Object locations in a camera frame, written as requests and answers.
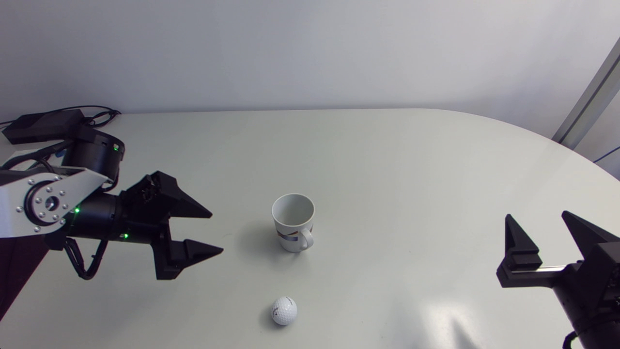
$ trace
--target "white golf ball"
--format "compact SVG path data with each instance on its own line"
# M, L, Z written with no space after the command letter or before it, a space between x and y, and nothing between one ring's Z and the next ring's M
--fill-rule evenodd
M297 304L290 297L280 297L273 302L272 319L278 325L286 326L297 317Z

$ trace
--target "white table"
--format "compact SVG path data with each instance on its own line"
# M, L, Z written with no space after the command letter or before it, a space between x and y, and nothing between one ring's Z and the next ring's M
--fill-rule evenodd
M149 246L115 242L87 282L51 251L0 322L2 349L559 348L572 328L554 293L495 277L505 215L545 265L581 257L563 210L620 234L611 175L480 116L141 114L102 130L127 149L113 193L156 170L175 176L214 215L173 219L173 238L224 252L157 281ZM317 207L316 242L298 255L280 248L270 215L290 192ZM90 256L95 241L80 243ZM287 327L268 315L280 296L299 306Z

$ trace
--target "mug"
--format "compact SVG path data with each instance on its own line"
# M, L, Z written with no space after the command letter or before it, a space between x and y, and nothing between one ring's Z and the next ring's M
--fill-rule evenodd
M312 247L314 203L302 194L280 196L272 206L273 222L278 241L289 252L301 252Z

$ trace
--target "gray frame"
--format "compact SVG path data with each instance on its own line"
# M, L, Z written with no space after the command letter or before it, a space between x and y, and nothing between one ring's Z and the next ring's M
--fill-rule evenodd
M575 149L620 90L620 39L552 140Z

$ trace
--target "wall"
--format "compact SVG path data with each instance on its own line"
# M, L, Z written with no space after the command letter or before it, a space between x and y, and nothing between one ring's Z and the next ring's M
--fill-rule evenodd
M617 0L3 0L0 118L436 107L551 137L619 17Z

